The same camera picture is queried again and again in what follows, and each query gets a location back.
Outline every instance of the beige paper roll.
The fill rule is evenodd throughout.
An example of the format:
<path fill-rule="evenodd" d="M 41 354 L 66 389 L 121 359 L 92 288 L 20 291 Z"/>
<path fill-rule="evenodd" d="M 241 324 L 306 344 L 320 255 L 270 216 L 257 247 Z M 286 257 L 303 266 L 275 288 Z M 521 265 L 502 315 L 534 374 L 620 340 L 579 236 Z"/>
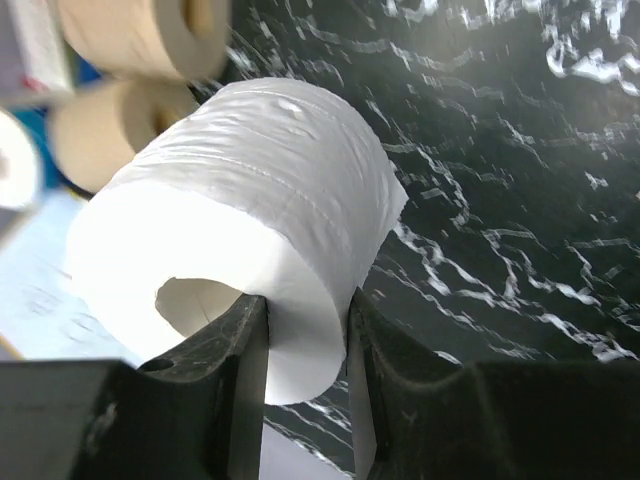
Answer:
<path fill-rule="evenodd" d="M 198 108 L 186 86 L 106 80 L 53 111 L 55 162 L 76 186 L 98 192 L 136 153 Z"/>
<path fill-rule="evenodd" d="M 58 0 L 69 44 L 99 69 L 169 80 L 216 77 L 230 0 Z"/>

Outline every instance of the stacked toilet paper rolls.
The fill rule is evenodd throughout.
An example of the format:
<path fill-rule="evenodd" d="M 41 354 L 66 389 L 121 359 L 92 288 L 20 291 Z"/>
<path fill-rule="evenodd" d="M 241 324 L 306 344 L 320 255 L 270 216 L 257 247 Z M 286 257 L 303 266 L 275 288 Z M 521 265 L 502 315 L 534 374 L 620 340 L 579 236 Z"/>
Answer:
<path fill-rule="evenodd" d="M 22 210 L 45 184 L 45 158 L 27 127 L 0 109 L 0 208 Z"/>
<path fill-rule="evenodd" d="M 58 0 L 73 49 L 121 76 L 216 77 L 226 64 L 230 0 Z"/>
<path fill-rule="evenodd" d="M 197 108 L 183 85 L 143 78 L 96 82 L 51 113 L 55 162 L 74 185 L 96 193 L 149 142 Z"/>

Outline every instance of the white toilet paper roll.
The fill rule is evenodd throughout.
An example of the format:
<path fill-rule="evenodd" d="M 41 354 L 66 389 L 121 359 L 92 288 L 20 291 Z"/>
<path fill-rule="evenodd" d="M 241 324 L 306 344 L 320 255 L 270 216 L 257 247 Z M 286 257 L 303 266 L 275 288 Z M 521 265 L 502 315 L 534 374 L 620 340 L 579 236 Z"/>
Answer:
<path fill-rule="evenodd" d="M 296 403 L 335 380 L 351 296 L 406 199 L 342 99 L 295 80 L 240 82 L 89 202 L 69 268 L 100 322 L 144 359 L 215 321 L 239 292 L 264 295 L 266 402 Z"/>
<path fill-rule="evenodd" d="M 44 185 L 43 159 L 23 124 L 0 109 L 0 208 L 29 206 Z"/>

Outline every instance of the paper sheet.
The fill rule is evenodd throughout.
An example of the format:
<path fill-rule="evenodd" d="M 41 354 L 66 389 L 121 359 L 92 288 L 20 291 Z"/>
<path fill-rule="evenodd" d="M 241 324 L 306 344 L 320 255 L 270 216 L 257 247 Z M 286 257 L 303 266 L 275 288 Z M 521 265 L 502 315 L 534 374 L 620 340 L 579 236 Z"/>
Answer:
<path fill-rule="evenodd" d="M 0 334 L 25 358 L 140 360 L 71 293 L 65 271 L 67 231 L 85 204 L 55 191 L 0 251 Z"/>

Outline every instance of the marble countertop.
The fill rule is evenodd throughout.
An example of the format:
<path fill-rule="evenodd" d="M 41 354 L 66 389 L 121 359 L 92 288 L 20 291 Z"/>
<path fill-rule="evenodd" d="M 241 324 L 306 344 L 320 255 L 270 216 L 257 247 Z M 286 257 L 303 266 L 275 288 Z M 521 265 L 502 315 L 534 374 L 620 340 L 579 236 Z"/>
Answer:
<path fill-rule="evenodd" d="M 441 356 L 637 359 L 639 18 L 626 0 L 238 0 L 221 83 L 304 79 L 371 124 L 410 201 L 365 289 Z M 353 471 L 344 379 L 269 423 Z"/>

